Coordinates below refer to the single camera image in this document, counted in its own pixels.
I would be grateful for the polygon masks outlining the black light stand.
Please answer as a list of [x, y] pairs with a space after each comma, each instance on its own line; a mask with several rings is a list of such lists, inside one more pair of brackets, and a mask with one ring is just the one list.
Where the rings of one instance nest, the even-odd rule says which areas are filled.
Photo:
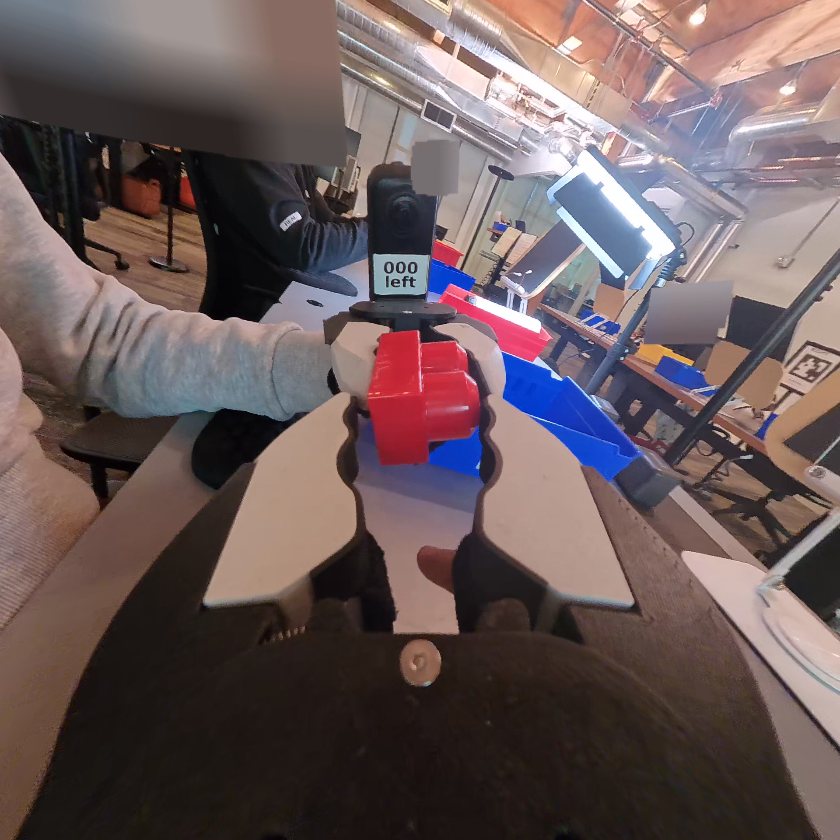
[[663, 265], [656, 272], [655, 279], [650, 285], [650, 288], [647, 289], [641, 303], [628, 320], [627, 325], [618, 335], [611, 349], [606, 352], [603, 361], [585, 386], [584, 391], [587, 395], [596, 396], [605, 381], [614, 374], [616, 368], [627, 357], [633, 334], [644, 320], [644, 316], [647, 315], [653, 290], [661, 288], [673, 280], [678, 269], [684, 266], [686, 262], [686, 248], [684, 246], [680, 246], [671, 255], [663, 259]]

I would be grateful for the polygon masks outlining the black white marker tag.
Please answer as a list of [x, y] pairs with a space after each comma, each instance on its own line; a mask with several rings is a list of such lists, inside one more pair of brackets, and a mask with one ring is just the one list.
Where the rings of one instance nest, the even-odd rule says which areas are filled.
[[807, 341], [784, 363], [780, 385], [803, 396], [835, 372], [838, 366], [839, 350]]

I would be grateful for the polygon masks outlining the blue plastic bin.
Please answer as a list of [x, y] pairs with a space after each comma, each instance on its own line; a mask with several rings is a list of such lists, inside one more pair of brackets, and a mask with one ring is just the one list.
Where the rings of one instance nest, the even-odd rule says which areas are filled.
[[558, 438], [581, 465], [605, 479], [642, 455], [641, 449], [571, 378], [559, 378], [539, 360], [503, 353], [504, 399]]

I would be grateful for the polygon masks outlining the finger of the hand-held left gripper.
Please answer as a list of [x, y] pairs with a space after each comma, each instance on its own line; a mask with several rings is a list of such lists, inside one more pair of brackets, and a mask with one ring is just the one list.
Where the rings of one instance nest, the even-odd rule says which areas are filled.
[[494, 330], [483, 322], [454, 322], [453, 338], [467, 352], [485, 393], [503, 397], [507, 372]]
[[382, 325], [347, 322], [331, 343], [332, 373], [341, 392], [368, 401]]

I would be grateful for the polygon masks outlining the small grey box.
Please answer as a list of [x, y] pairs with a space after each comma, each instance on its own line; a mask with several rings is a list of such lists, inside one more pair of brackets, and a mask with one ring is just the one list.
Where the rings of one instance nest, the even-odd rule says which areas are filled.
[[681, 475], [655, 451], [644, 449], [616, 474], [615, 483], [636, 507], [651, 510], [681, 485]]

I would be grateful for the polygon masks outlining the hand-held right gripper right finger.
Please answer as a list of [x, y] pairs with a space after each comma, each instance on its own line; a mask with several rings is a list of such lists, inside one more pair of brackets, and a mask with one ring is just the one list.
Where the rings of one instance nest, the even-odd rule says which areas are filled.
[[519, 599], [532, 628], [568, 606], [627, 612], [635, 598], [578, 459], [544, 426], [489, 395], [474, 529], [482, 600]]

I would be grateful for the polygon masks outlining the red plug adapter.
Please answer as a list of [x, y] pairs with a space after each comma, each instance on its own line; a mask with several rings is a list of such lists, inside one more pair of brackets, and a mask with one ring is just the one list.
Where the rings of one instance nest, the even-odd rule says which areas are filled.
[[469, 438], [480, 424], [480, 393], [467, 352], [419, 331], [384, 333], [367, 395], [383, 466], [428, 462], [431, 445]]

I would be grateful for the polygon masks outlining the black floor lamp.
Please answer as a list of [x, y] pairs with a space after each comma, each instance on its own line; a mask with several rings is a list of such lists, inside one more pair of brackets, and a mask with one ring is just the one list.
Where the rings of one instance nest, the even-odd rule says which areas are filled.
[[462, 263], [462, 268], [466, 268], [469, 259], [473, 256], [476, 246], [479, 243], [480, 237], [487, 233], [489, 228], [491, 233], [494, 232], [494, 221], [497, 213], [498, 201], [504, 196], [508, 184], [515, 181], [515, 175], [507, 168], [499, 164], [489, 164], [487, 171], [491, 177], [490, 193], [487, 197], [486, 203], [476, 223], [476, 229], [469, 242], [469, 247], [465, 253]]

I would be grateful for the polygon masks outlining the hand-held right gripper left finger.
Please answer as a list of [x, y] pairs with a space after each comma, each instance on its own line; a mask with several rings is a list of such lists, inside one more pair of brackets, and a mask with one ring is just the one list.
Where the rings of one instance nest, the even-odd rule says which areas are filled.
[[354, 478], [356, 405], [338, 394], [281, 433], [257, 458], [203, 596], [208, 609], [268, 604], [304, 627], [316, 600], [312, 573], [362, 534]]

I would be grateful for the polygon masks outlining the red plastic bin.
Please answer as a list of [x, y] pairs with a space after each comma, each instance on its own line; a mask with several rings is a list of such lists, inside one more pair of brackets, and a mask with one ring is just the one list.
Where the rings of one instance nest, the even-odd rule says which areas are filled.
[[522, 360], [535, 361], [551, 341], [550, 333], [536, 318], [460, 287], [449, 285], [438, 302], [491, 327], [501, 351]]

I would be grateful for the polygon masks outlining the LED light panel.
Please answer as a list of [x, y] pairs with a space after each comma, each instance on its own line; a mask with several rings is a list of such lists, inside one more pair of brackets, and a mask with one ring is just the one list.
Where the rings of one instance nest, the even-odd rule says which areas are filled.
[[658, 272], [674, 279], [686, 263], [679, 227], [594, 146], [578, 154], [547, 198], [596, 257], [604, 286], [637, 290]]

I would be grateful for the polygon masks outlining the person's left forearm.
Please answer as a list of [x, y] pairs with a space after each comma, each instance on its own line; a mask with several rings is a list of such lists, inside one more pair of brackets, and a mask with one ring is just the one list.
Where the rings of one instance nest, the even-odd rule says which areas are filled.
[[88, 405], [125, 417], [229, 409], [283, 420], [333, 395], [320, 332], [169, 310], [83, 266], [57, 289], [60, 357], [76, 365], [73, 389]]

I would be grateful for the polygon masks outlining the silver ceiling duct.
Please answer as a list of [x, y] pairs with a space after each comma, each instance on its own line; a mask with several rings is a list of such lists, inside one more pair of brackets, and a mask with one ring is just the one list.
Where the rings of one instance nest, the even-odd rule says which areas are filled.
[[363, 66], [387, 92], [404, 88], [455, 115], [485, 144], [560, 152], [611, 134], [648, 154], [667, 151], [602, 72], [514, 23], [488, 2], [335, 3], [344, 70]]
[[754, 114], [741, 120], [730, 132], [727, 154], [738, 157], [757, 143], [783, 139], [812, 139], [837, 142], [838, 105], [820, 103], [813, 107]]

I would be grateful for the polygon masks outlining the slanted black panel board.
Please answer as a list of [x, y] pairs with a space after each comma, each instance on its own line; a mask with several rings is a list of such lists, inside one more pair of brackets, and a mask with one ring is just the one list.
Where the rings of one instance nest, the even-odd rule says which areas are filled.
[[584, 244], [560, 219], [500, 277], [502, 285], [522, 300], [535, 298], [581, 252]]

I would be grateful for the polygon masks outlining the medium blue storage bin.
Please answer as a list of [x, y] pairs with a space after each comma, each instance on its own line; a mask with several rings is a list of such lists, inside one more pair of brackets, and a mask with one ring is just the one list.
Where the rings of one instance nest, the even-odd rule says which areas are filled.
[[449, 286], [470, 291], [475, 283], [475, 278], [462, 270], [449, 266], [440, 260], [432, 259], [428, 280], [429, 293], [441, 296]]

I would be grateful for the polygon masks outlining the small blue storage bin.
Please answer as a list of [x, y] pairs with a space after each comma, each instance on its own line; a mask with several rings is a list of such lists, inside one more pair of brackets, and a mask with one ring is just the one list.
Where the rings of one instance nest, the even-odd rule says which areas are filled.
[[678, 360], [674, 356], [662, 357], [655, 367], [655, 372], [667, 381], [689, 391], [698, 391], [709, 387], [701, 369], [693, 364]]

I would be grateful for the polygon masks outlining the person's right hand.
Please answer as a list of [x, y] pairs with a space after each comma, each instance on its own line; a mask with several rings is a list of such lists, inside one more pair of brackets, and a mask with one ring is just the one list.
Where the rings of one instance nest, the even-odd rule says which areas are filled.
[[416, 564], [422, 575], [449, 594], [455, 593], [453, 568], [456, 551], [433, 546], [423, 546], [416, 555]]

